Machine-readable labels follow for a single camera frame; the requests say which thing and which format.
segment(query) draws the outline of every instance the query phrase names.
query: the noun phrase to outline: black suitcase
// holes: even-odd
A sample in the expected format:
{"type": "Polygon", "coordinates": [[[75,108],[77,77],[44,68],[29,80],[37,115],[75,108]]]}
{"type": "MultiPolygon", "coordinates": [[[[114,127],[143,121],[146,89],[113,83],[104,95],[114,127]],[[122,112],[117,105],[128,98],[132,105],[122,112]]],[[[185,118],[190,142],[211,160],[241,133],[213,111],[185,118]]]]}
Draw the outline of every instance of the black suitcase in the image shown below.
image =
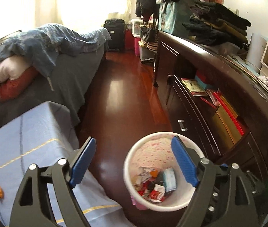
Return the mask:
{"type": "Polygon", "coordinates": [[[122,19],[107,19],[103,26],[108,30],[112,40],[108,41],[109,51],[124,50],[125,23],[122,19]]]}

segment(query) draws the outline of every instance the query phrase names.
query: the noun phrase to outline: yellow stripe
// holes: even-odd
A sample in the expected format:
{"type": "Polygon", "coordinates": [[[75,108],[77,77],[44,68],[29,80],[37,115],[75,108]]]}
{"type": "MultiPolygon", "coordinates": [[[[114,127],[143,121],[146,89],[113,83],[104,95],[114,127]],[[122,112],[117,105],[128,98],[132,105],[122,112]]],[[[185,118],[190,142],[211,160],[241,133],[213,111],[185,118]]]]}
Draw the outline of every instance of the yellow stripe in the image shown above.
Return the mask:
{"type": "MultiPolygon", "coordinates": [[[[110,208],[110,207],[117,207],[117,206],[120,206],[120,205],[94,206],[94,207],[88,208],[87,210],[84,210],[84,211],[83,211],[83,214],[86,214],[86,213],[88,213],[88,212],[91,212],[91,211],[94,211],[94,210],[97,210],[97,209],[110,208]]],[[[62,223],[62,222],[64,222],[63,219],[60,219],[60,220],[57,220],[57,221],[56,221],[57,224],[62,223]]]]}
{"type": "Polygon", "coordinates": [[[20,159],[21,157],[24,157],[25,155],[28,155],[31,152],[35,151],[35,150],[38,150],[39,148],[41,148],[41,147],[45,146],[46,144],[48,144],[50,142],[53,142],[53,141],[58,141],[59,143],[61,143],[61,141],[59,139],[57,139],[57,138],[51,138],[48,141],[44,142],[43,144],[41,144],[41,145],[39,145],[39,146],[37,146],[37,147],[29,150],[28,152],[26,152],[24,154],[21,154],[20,156],[14,158],[13,160],[10,160],[9,162],[3,164],[2,166],[0,166],[0,169],[3,168],[3,167],[5,167],[5,166],[7,166],[7,165],[9,165],[9,164],[11,164],[12,162],[15,162],[16,160],[20,159]]]}

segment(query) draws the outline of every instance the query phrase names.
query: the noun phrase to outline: reddish-brown floor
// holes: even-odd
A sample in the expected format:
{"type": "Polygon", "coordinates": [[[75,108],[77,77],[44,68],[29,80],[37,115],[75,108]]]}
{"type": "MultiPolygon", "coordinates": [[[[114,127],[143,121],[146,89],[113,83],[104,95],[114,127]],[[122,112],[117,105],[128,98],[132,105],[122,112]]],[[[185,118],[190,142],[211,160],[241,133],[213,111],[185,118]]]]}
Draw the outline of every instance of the reddish-brown floor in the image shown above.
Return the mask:
{"type": "Polygon", "coordinates": [[[85,116],[77,128],[81,144],[88,136],[97,141],[90,171],[108,197],[117,201],[137,227],[176,226],[177,212],[139,211],[131,204],[122,169],[129,149],[145,135],[172,131],[156,88],[152,68],[142,65],[133,51],[107,53],[91,84],[85,116]]]}

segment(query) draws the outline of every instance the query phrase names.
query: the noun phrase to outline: pillow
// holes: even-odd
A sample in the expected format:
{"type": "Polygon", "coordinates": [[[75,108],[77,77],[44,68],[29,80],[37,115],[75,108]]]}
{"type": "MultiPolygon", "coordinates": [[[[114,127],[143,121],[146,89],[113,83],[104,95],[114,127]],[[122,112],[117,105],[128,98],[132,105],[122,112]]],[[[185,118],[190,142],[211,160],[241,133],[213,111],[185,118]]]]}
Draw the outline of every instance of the pillow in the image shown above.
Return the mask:
{"type": "Polygon", "coordinates": [[[38,71],[30,66],[17,79],[8,79],[0,84],[0,102],[17,98],[35,79],[38,71]]]}
{"type": "Polygon", "coordinates": [[[6,58],[0,63],[0,83],[7,79],[17,79],[29,67],[29,62],[23,56],[13,55],[6,58]]]}

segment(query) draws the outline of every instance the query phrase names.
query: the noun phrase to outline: sheer curtain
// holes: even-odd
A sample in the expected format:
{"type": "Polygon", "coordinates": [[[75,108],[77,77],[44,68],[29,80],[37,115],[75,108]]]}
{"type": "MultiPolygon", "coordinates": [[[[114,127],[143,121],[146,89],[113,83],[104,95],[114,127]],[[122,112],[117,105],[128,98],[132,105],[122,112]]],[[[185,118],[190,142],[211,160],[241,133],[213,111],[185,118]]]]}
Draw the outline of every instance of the sheer curtain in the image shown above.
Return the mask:
{"type": "Polygon", "coordinates": [[[36,1],[36,26],[53,22],[84,31],[100,27],[106,19],[130,19],[131,0],[36,1]]]}

